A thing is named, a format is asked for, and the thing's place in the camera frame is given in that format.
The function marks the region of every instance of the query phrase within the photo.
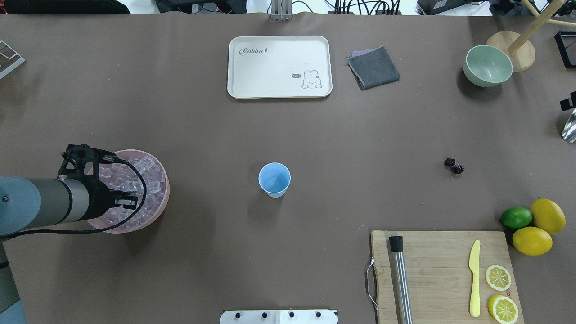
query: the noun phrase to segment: lemon slice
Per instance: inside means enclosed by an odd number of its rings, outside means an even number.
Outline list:
[[[503,266],[491,265],[484,275],[488,285],[497,291],[505,291],[512,285],[512,276]]]
[[[506,296],[492,296],[488,301],[488,310],[500,324],[514,324],[518,320],[518,307]]]

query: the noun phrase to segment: metal clamp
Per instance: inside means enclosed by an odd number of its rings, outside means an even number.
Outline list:
[[[292,0],[272,0],[270,19],[292,20]]]
[[[374,305],[374,309],[378,310],[378,303],[376,303],[376,301],[374,300],[374,298],[372,298],[372,295],[370,294],[370,285],[368,284],[368,282],[370,280],[368,280],[368,271],[370,271],[370,268],[374,267],[374,257],[372,257],[372,259],[370,260],[370,264],[368,265],[368,268],[366,269],[366,292],[368,293],[368,297],[370,297],[370,300],[372,301],[372,304]]]

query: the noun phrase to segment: yellow plastic knife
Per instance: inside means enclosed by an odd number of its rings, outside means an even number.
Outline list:
[[[472,271],[472,292],[470,294],[470,315],[480,316],[480,286],[478,282],[478,272],[480,267],[480,241],[476,240],[470,251],[468,267]]]

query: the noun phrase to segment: cable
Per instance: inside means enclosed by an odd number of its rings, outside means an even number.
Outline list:
[[[490,1],[490,0],[479,0],[479,1],[464,0],[464,1],[466,1],[469,5],[479,6],[479,5],[481,5],[481,4],[483,4],[483,3],[487,2],[487,1]]]
[[[202,10],[206,10],[207,12],[213,12],[213,13],[220,13],[220,12],[221,12],[220,10],[217,11],[217,12],[214,12],[214,11],[208,10],[208,9],[206,9],[206,8],[204,8],[204,7],[202,7]]]
[[[138,170],[136,170],[136,168],[132,164],[130,164],[130,162],[118,158],[117,163],[129,166],[132,169],[132,171],[134,171],[136,173],[136,176],[138,177],[140,182],[142,182],[142,188],[143,188],[142,200],[140,201],[140,205],[138,205],[138,207],[128,217],[126,217],[126,219],[124,219],[123,221],[121,221],[117,224],[114,224],[112,226],[105,227],[105,228],[91,229],[91,230],[87,230],[87,231],[73,231],[73,230],[61,230],[61,229],[32,229],[30,231],[16,232],[16,233],[0,236],[0,239],[13,239],[13,238],[17,238],[17,237],[22,236],[22,235],[37,234],[37,233],[93,234],[93,233],[100,233],[100,232],[109,231],[110,229],[115,229],[116,227],[124,225],[132,217],[134,217],[134,215],[136,215],[140,211],[140,208],[142,208],[142,206],[144,205],[144,201],[146,200],[146,193],[147,193],[146,192],[146,182],[144,181],[144,178],[142,177],[140,172],[138,172]]]
[[[390,5],[386,2],[386,1],[368,1],[367,3],[371,3],[371,2],[376,2],[376,4],[372,7],[372,10],[370,10],[369,14],[372,14],[374,12],[374,10],[376,10],[376,13],[378,13],[378,8],[380,8],[380,5],[384,5],[383,10],[390,10]]]
[[[202,9],[204,9],[204,4],[203,4],[203,3],[202,3],[202,4],[200,4],[200,9],[198,9],[198,11],[197,11],[197,12],[195,12],[195,13],[192,13],[192,14],[197,14],[197,13],[201,12],[201,11],[202,11]]]
[[[548,7],[550,3],[548,1],[546,1],[546,4],[542,7],[542,9],[538,10],[538,13],[542,13],[544,11],[544,9],[546,9],[546,7]]]
[[[303,3],[306,7],[308,7],[308,10],[310,10],[311,13],[314,13],[314,12],[312,11],[312,9],[310,8],[310,6],[307,5],[306,2],[304,2],[304,1],[298,0],[298,1],[292,2],[292,4],[299,3],[299,2],[300,2],[300,3]]]
[[[366,2],[362,1],[364,3],[364,5],[366,6],[366,14],[368,13],[368,6],[366,5]],[[352,0],[348,1],[348,9],[346,10],[347,14],[350,14],[350,5],[352,4]],[[362,8],[360,8],[360,0],[356,0],[356,5],[358,6],[358,13],[362,14]]]
[[[366,13],[368,13],[368,5],[366,4],[366,1],[362,0],[362,3],[364,4],[364,8],[366,8]]]

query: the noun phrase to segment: folded napkin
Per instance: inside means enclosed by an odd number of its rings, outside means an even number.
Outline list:
[[[352,52],[347,61],[364,90],[400,79],[400,74],[384,46]]]

